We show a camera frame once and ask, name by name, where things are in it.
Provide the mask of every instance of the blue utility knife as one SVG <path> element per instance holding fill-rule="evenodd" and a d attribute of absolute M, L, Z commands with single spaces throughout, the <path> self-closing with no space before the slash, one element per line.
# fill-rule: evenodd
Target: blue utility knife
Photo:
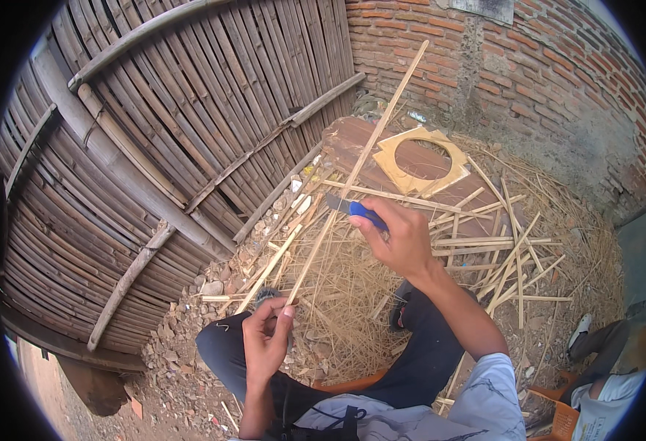
<path fill-rule="evenodd" d="M 353 200 L 340 199 L 335 195 L 326 193 L 325 200 L 328 203 L 328 207 L 336 209 L 337 211 L 343 212 L 346 215 L 350 216 L 362 216 L 371 220 L 371 223 L 374 224 L 379 229 L 383 229 L 388 232 L 389 227 L 384 223 L 383 220 L 379 217 L 378 214 L 373 212 L 371 209 L 364 208 L 359 202 Z"/>

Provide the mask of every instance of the concrete wall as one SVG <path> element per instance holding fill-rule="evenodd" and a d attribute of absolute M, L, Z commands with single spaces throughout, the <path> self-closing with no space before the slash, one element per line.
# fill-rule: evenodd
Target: concrete wall
<path fill-rule="evenodd" d="M 346 4 L 372 93 L 389 98 L 428 39 L 407 106 L 502 143 L 617 224 L 646 208 L 645 73 L 583 4 L 517 1 L 512 26 L 430 0 Z"/>

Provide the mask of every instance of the black pants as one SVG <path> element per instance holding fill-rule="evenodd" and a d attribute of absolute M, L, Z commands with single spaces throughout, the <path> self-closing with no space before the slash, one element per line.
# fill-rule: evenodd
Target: black pants
<path fill-rule="evenodd" d="M 403 324 L 412 335 L 406 349 L 378 382 L 353 392 L 397 409 L 430 406 L 448 383 L 464 352 L 435 305 L 421 291 L 410 284 L 407 286 Z M 200 357 L 240 401 L 245 400 L 247 392 L 242 321 L 248 316 L 250 313 L 244 312 L 212 322 L 196 337 Z M 333 396 L 305 386 L 280 371 L 271 378 L 270 385 L 278 418 L 282 418 L 289 388 L 286 421 L 290 422 L 295 422 L 319 401 Z"/>
<path fill-rule="evenodd" d="M 583 358 L 594 352 L 597 352 L 597 357 L 585 369 L 585 372 L 578 377 L 575 383 L 565 390 L 561 395 L 561 401 L 570 405 L 571 395 L 573 395 L 575 388 L 594 383 L 600 378 L 610 375 L 610 370 L 617 362 L 619 354 L 622 353 L 624 345 L 627 344 L 628 338 L 629 322 L 626 320 L 612 322 L 590 334 L 581 332 L 568 352 L 568 357 L 574 363 L 583 360 Z"/>

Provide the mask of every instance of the bamboo fence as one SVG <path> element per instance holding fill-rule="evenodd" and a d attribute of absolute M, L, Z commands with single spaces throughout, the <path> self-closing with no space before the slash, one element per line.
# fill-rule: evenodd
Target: bamboo fence
<path fill-rule="evenodd" d="M 294 118 L 354 75 L 343 0 L 213 6 L 131 47 L 77 96 L 68 90 L 91 59 L 178 6 L 69 0 L 0 128 L 9 178 L 58 105 L 11 190 L 4 307 L 87 342 L 160 219 L 176 227 L 101 337 L 124 354 L 140 352 L 200 269 L 231 254 L 231 238 L 354 100 L 346 90 Z"/>

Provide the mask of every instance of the hand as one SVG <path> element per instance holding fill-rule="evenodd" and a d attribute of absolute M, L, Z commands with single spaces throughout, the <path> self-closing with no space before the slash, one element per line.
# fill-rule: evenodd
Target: hand
<path fill-rule="evenodd" d="M 266 387 L 286 357 L 295 309 L 286 297 L 269 298 L 242 321 L 247 388 Z"/>
<path fill-rule="evenodd" d="M 428 219 L 424 215 L 386 199 L 365 198 L 360 203 L 374 210 L 389 227 L 389 240 L 385 241 L 380 230 L 369 219 L 350 216 L 350 224 L 363 234 L 375 258 L 412 284 L 420 277 L 442 268 L 433 259 Z"/>

